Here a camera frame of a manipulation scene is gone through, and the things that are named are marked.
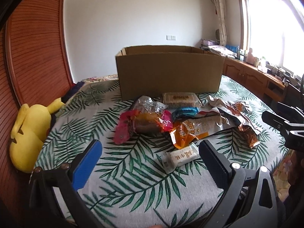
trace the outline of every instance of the table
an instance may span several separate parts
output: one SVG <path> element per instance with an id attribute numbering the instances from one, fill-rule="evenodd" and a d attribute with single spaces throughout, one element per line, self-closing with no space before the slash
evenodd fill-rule
<path id="1" fill-rule="evenodd" d="M 250 118 L 263 131 L 258 136 L 260 145 L 253 149 L 248 148 L 236 128 L 220 131 L 208 140 L 231 162 L 250 169 L 265 165 L 273 170 L 288 149 L 279 132 L 262 122 L 262 112 L 270 108 L 226 76 L 222 76 L 217 93 L 198 96 L 205 103 L 209 94 L 224 100 L 249 100 L 253 109 Z M 123 145 L 114 144 L 119 116 L 132 102 L 121 100 L 118 80 L 82 87 L 57 114 L 36 166 L 48 170 L 70 162 L 92 139 L 99 139 L 102 156 L 78 193 L 105 227 L 174 227 L 208 215 L 222 190 L 215 185 L 202 159 L 166 174 L 160 155 L 175 150 L 167 136 L 138 134 Z M 72 219 L 60 192 L 55 193 L 63 214 Z"/>

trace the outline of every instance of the cabinet door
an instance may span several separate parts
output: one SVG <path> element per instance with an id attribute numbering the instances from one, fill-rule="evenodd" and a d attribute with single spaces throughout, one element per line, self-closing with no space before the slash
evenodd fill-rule
<path id="1" fill-rule="evenodd" d="M 267 86 L 267 77 L 264 74 L 258 70 L 251 69 L 250 67 L 244 67 L 242 79 L 244 87 L 258 98 L 263 99 L 264 91 Z"/>
<path id="2" fill-rule="evenodd" d="M 242 84 L 242 79 L 240 78 L 243 73 L 243 66 L 237 63 L 234 60 L 230 60 L 229 58 L 225 58 L 224 64 L 224 75 L 230 77 L 232 80 L 237 81 L 238 83 Z"/>

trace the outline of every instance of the metal pivot bolt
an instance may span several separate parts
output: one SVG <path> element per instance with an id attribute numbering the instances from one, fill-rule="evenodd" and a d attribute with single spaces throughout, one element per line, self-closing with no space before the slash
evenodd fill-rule
<path id="1" fill-rule="evenodd" d="M 36 167 L 35 169 L 34 169 L 34 172 L 35 173 L 38 173 L 38 172 L 41 172 L 42 171 L 42 168 L 40 167 L 40 166 L 38 166 L 38 167 Z"/>
<path id="2" fill-rule="evenodd" d="M 238 164 L 238 163 L 232 163 L 232 167 L 234 168 L 234 169 L 240 169 L 240 164 Z"/>
<path id="3" fill-rule="evenodd" d="M 261 171 L 262 171 L 262 172 L 267 172 L 268 169 L 266 168 L 266 166 L 262 165 L 262 166 L 261 166 Z"/>
<path id="4" fill-rule="evenodd" d="M 62 163 L 62 164 L 60 165 L 60 167 L 61 167 L 61 169 L 63 169 L 63 170 L 67 170 L 67 169 L 70 167 L 70 164 L 69 164 L 69 163 Z"/>

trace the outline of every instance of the slatted wardrobe door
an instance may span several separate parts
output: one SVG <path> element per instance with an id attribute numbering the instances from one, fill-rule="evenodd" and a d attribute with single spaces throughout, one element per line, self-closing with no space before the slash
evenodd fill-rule
<path id="1" fill-rule="evenodd" d="M 29 174 L 18 172 L 10 160 L 10 133 L 18 113 L 4 62 L 4 32 L 0 31 L 0 198 L 13 217 L 21 221 Z"/>
<path id="2" fill-rule="evenodd" d="M 20 103 L 48 105 L 70 88 L 63 0 L 23 0 L 7 22 L 9 72 Z"/>

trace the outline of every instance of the white wall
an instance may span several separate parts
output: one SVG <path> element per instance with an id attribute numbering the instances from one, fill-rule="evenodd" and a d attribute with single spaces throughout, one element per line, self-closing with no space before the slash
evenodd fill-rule
<path id="1" fill-rule="evenodd" d="M 226 0 L 226 28 L 229 44 L 233 46 L 240 46 L 241 13 L 239 0 Z"/>
<path id="2" fill-rule="evenodd" d="M 74 82 L 115 74 L 114 56 L 123 47 L 198 46 L 218 29 L 210 0 L 64 0 L 63 20 Z"/>

